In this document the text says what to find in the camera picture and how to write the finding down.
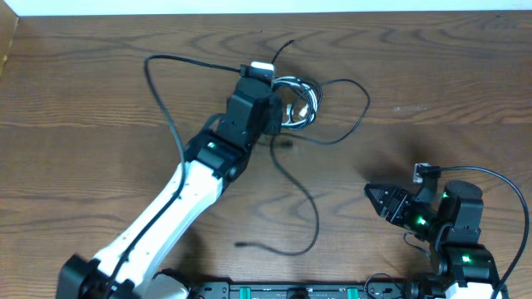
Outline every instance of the white arm segment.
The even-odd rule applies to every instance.
[[[155,200],[113,243],[100,250],[95,259],[100,260],[98,270],[110,276],[121,254],[141,229],[168,203],[177,190],[181,179],[181,167]],[[155,275],[166,254],[183,235],[185,230],[206,208],[221,195],[223,180],[213,176],[213,170],[197,160],[186,163],[187,179],[180,198],[160,216],[131,251],[129,262],[124,262],[116,281],[130,279],[135,283],[135,293],[143,296],[151,278]]]

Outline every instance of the wooden table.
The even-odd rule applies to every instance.
[[[532,202],[530,12],[24,17],[0,81],[0,297],[53,297],[74,253],[90,258],[161,191],[179,157],[145,83],[143,57],[169,52],[236,66],[278,59],[279,75],[352,78],[372,95],[362,126],[339,145],[294,141],[281,162],[316,197],[315,248],[280,257],[234,242],[307,246],[314,219],[303,195],[258,145],[246,172],[166,258],[235,281],[365,281],[429,270],[380,219],[362,188],[410,180],[415,162],[472,164],[508,175]],[[177,62],[153,64],[184,140],[224,111],[237,76]],[[333,139],[362,112],[350,85],[324,89],[318,121],[302,135]],[[523,232],[519,200],[480,173],[444,179],[485,195],[481,242],[500,275]],[[508,285],[532,296],[529,250]]]

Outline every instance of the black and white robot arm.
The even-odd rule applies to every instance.
[[[102,290],[123,252],[146,224],[171,199],[180,184],[182,167],[186,167],[185,185],[180,196],[160,215],[130,252],[112,282],[111,298],[154,297],[156,271],[185,230],[245,170],[251,150],[263,133],[281,129],[281,100],[272,92],[274,67],[253,62],[242,65],[233,95],[227,100],[227,111],[219,118],[216,130],[208,124],[185,147],[182,161],[162,192],[109,246],[100,250],[89,262],[77,255],[63,266],[57,286],[57,298],[101,298]],[[164,293],[160,288],[156,292]],[[173,287],[164,298],[186,298],[188,291]]]

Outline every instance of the wood grain surface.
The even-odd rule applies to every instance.
[[[169,52],[227,66],[269,61],[278,75],[351,78],[372,95],[367,118],[339,145],[300,140],[280,161],[316,197],[316,247],[280,257],[236,241],[307,246],[314,219],[303,195],[258,145],[249,167],[175,246],[164,267],[235,281],[365,281],[375,272],[429,271],[380,219],[362,188],[403,184],[415,162],[479,165],[507,175],[532,204],[532,13],[25,17],[0,81],[0,297],[53,297],[74,253],[90,258],[155,198],[179,157],[142,72]],[[154,62],[161,96],[184,140],[224,111],[235,74]],[[365,105],[350,85],[324,89],[301,135],[331,140]],[[500,275],[523,232],[519,200],[480,173],[446,174],[484,190],[481,242]],[[508,281],[532,297],[529,249]]]

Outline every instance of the white backdrop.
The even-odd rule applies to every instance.
[[[532,0],[4,0],[19,16],[530,10]]]

